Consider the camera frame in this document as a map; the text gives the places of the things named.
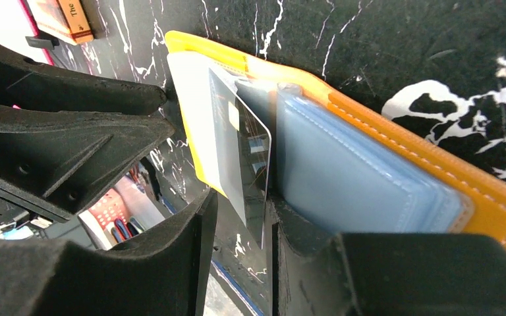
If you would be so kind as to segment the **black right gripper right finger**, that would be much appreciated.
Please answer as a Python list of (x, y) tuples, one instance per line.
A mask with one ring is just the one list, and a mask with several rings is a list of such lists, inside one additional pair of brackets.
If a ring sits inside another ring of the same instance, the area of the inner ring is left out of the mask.
[(506, 315), (506, 251), (476, 234), (328, 234), (270, 199), (273, 315)]

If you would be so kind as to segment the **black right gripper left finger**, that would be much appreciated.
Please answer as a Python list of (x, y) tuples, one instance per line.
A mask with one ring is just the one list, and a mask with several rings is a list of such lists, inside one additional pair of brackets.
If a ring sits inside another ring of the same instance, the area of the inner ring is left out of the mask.
[(0, 240), (0, 315), (201, 315), (217, 194), (110, 250), (62, 239)]

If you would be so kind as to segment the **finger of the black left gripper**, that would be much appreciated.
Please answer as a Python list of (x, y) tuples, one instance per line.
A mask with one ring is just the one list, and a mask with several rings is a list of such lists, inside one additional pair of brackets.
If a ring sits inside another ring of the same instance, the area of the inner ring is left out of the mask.
[(173, 131), (162, 117), (0, 105), (0, 214), (66, 222)]
[(166, 101), (158, 86), (58, 68), (0, 45), (0, 105), (45, 112), (150, 115)]

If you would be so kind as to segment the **orange leather card holder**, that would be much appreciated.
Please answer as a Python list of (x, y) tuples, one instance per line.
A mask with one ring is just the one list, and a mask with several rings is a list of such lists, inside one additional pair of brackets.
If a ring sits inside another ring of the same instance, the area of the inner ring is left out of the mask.
[(506, 183), (306, 71), (179, 31), (165, 43), (196, 176), (223, 196), (210, 68), (225, 72), (270, 132), (267, 185), (313, 223), (331, 232), (480, 234), (506, 249)]

